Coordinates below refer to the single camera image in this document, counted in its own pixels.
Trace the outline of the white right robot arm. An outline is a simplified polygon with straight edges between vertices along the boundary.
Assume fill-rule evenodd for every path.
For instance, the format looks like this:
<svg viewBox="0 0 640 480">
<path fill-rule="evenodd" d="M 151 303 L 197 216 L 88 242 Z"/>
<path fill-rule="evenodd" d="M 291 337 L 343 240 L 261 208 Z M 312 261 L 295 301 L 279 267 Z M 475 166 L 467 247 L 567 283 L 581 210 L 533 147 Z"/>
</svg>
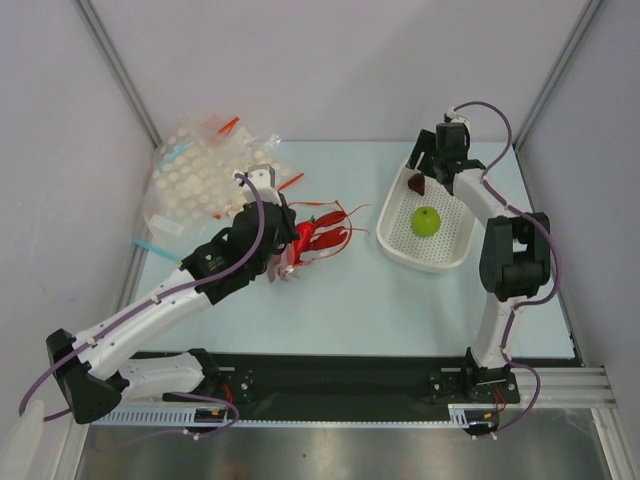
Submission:
<svg viewBox="0 0 640 480">
<path fill-rule="evenodd" d="M 509 364 L 509 336 L 516 309 L 528 305 L 551 276 L 550 219 L 523 212 L 487 181 L 486 167 L 468 157 L 470 134 L 462 123 L 421 130 L 406 166 L 435 180 L 461 201 L 484 227 L 479 261 L 487 300 L 476 339 L 468 350 L 473 369 L 461 376 L 463 393 L 484 401 L 497 389 L 492 371 Z"/>
</svg>

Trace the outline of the white perforated plastic basket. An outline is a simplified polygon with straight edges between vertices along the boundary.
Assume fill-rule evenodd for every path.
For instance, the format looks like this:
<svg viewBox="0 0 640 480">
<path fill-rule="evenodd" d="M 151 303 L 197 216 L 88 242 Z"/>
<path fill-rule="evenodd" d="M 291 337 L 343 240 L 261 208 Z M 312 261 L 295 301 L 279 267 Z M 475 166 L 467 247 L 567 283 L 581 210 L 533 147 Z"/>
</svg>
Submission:
<svg viewBox="0 0 640 480">
<path fill-rule="evenodd" d="M 460 266 L 471 250 L 477 220 L 461 201 L 449 195 L 436 180 L 425 180 L 420 195 L 408 186 L 415 172 L 401 162 L 376 226 L 376 236 L 387 256 L 406 266 L 445 273 Z M 422 207 L 431 207 L 440 218 L 431 236 L 413 232 L 411 220 Z"/>
</svg>

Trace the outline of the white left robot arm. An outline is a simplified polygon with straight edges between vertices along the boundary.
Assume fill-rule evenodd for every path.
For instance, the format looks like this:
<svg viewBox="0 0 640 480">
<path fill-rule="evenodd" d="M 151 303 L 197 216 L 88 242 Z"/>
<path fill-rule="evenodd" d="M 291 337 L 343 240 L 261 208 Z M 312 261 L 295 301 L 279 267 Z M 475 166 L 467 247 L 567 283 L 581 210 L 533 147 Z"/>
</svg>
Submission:
<svg viewBox="0 0 640 480">
<path fill-rule="evenodd" d="M 52 333 L 46 345 L 53 376 L 74 420 L 92 423 L 125 399 L 214 397 L 220 370 L 206 350 L 141 360 L 133 356 L 174 324 L 262 275 L 296 239 L 295 218 L 284 199 L 248 203 L 231 226 L 197 247 L 146 297 L 91 329 Z"/>
</svg>

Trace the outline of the red toy chili pepper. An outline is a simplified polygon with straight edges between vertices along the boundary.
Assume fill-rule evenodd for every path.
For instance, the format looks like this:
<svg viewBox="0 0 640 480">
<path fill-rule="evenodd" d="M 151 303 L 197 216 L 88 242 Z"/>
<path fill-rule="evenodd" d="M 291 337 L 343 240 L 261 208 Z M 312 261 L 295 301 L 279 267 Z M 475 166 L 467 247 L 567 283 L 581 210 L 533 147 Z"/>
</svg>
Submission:
<svg viewBox="0 0 640 480">
<path fill-rule="evenodd" d="M 314 216 L 311 216 L 308 220 L 299 223 L 296 226 L 296 232 L 298 234 L 298 239 L 294 241 L 294 265 L 298 266 L 301 264 L 301 255 L 304 249 L 308 246 L 311 241 L 313 234 L 316 231 L 316 219 Z"/>
</svg>

